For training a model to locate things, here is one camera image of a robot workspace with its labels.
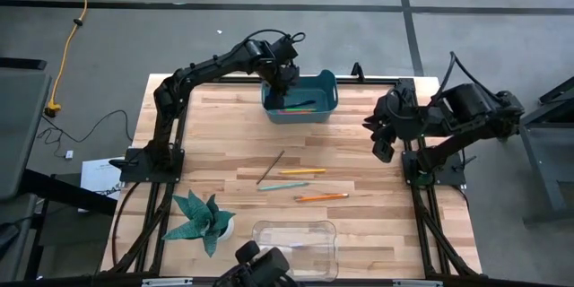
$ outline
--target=white pot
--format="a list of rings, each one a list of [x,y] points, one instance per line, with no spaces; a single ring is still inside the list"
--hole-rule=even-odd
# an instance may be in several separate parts
[[[234,227],[235,227],[235,222],[233,221],[233,218],[230,218],[230,221],[227,223],[227,230],[219,238],[217,238],[217,242],[221,242],[221,241],[225,241],[226,239],[229,239],[231,234],[233,234]]]

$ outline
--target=artificial plant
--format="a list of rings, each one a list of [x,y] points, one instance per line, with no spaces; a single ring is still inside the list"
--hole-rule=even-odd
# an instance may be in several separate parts
[[[227,229],[227,225],[235,213],[220,211],[215,203],[215,194],[204,203],[191,190],[187,198],[173,196],[179,209],[189,219],[189,222],[178,226],[163,236],[163,239],[204,239],[204,248],[211,257],[217,249],[217,238]]]

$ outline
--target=floor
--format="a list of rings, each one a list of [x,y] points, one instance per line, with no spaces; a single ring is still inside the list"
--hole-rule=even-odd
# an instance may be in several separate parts
[[[57,92],[63,109],[55,122],[78,137],[115,109],[127,112],[133,132],[148,74],[172,73],[224,53],[261,28],[305,31],[298,63],[309,74],[321,69],[348,74],[359,61],[366,74],[441,79],[448,52],[455,50],[478,79],[493,91],[514,92],[527,111],[535,109],[538,96],[574,74],[574,0],[91,1],[102,7],[153,2],[171,9],[89,10]],[[65,38],[79,13],[75,8],[0,6],[0,54],[45,59],[46,72],[56,76]],[[274,40],[274,35],[265,37]],[[449,84],[463,82],[457,72]],[[84,143],[64,140],[62,150],[74,150],[72,161],[53,157],[55,147],[38,141],[30,167],[72,173],[84,160],[122,154],[129,142],[121,118],[110,117]],[[466,168],[466,178],[483,271],[496,278],[572,284],[574,248],[567,247],[574,245],[572,226],[528,230],[522,224],[523,216],[547,204],[521,140],[482,141],[467,155],[478,156]],[[91,226],[78,227],[87,231]],[[83,234],[77,231],[76,236]],[[44,268],[45,276],[93,272],[99,248],[103,242],[93,239],[53,248],[48,256],[60,263]]]

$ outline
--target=teal plastic bin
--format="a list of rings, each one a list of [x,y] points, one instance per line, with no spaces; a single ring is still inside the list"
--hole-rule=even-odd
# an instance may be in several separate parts
[[[269,92],[269,85],[261,86],[261,102]],[[280,114],[279,110],[265,110],[271,122],[275,124],[316,123],[325,122],[337,107],[339,102],[337,80],[328,70],[323,70],[317,76],[301,76],[284,97],[285,106],[295,105],[307,100],[315,103],[297,107],[299,109],[315,109],[308,114]]]

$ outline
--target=yellow extension cord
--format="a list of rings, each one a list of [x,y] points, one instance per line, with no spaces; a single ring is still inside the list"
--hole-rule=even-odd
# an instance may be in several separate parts
[[[72,28],[72,32],[70,32],[70,36],[68,36],[68,39],[65,41],[64,54],[62,55],[62,62],[60,64],[60,71],[58,72],[56,81],[54,82],[54,87],[52,88],[52,95],[50,96],[48,107],[44,109],[44,113],[49,117],[55,117],[56,113],[62,109],[62,106],[55,102],[57,85],[60,82],[62,73],[64,72],[65,59],[68,54],[68,48],[70,47],[70,42],[72,41],[72,38],[77,32],[78,26],[81,26],[83,24],[83,17],[85,16],[87,10],[88,10],[88,0],[83,0],[82,14],[80,15],[80,18],[74,20],[74,27]]]

